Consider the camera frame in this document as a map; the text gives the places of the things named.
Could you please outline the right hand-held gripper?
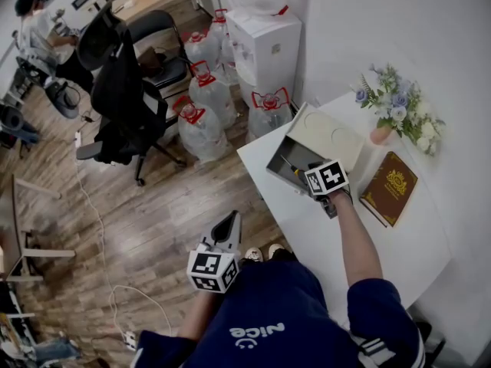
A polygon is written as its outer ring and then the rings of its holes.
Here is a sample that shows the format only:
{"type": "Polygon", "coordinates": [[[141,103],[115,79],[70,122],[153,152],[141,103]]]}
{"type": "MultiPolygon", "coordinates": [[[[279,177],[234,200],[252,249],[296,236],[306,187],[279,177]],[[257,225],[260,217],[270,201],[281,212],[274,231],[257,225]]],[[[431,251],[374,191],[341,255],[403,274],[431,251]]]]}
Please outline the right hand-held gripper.
{"type": "Polygon", "coordinates": [[[338,159],[309,163],[304,176],[299,175],[298,179],[302,189],[321,205],[330,219],[338,214],[329,195],[337,191],[350,195],[348,175],[338,159]]]}

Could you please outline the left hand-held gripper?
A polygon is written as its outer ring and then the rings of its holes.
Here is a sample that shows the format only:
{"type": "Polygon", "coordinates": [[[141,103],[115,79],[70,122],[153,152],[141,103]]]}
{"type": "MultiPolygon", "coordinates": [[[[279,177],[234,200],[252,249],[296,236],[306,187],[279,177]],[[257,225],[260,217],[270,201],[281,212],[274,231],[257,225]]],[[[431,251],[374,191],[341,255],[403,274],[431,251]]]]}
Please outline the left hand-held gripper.
{"type": "Polygon", "coordinates": [[[186,274],[198,291],[224,294],[239,273],[242,216],[231,211],[189,253],[186,274]]]}

